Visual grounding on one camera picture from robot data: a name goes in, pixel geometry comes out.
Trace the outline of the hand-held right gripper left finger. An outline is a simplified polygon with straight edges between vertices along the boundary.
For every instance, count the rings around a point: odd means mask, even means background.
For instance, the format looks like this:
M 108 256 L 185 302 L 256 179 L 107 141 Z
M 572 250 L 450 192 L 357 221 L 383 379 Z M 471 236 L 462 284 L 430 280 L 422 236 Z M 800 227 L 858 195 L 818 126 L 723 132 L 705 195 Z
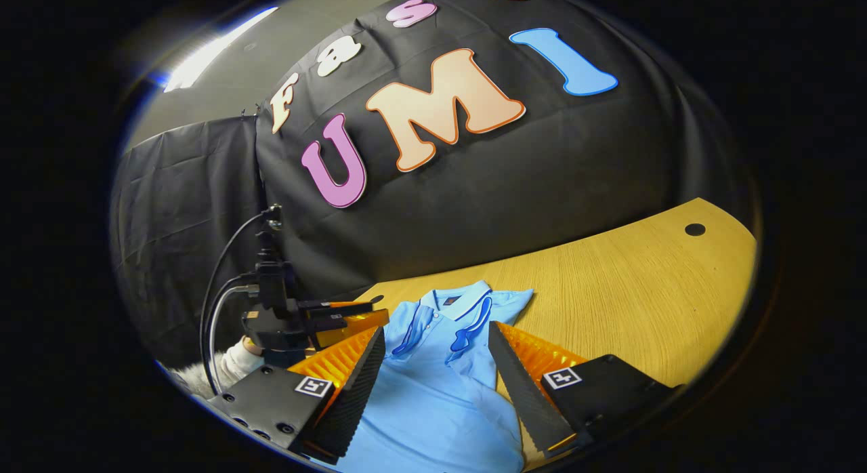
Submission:
M 326 464 L 345 457 L 386 352 L 371 327 L 291 366 L 260 366 L 208 399 L 230 424 Z

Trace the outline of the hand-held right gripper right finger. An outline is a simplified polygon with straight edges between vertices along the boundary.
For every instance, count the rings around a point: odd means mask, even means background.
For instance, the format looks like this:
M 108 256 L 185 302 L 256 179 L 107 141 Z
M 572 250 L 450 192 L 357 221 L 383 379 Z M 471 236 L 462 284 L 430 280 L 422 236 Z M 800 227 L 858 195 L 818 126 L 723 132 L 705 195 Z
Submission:
M 613 439 L 680 390 L 614 354 L 588 360 L 498 321 L 489 325 L 488 347 L 518 417 L 547 458 Z

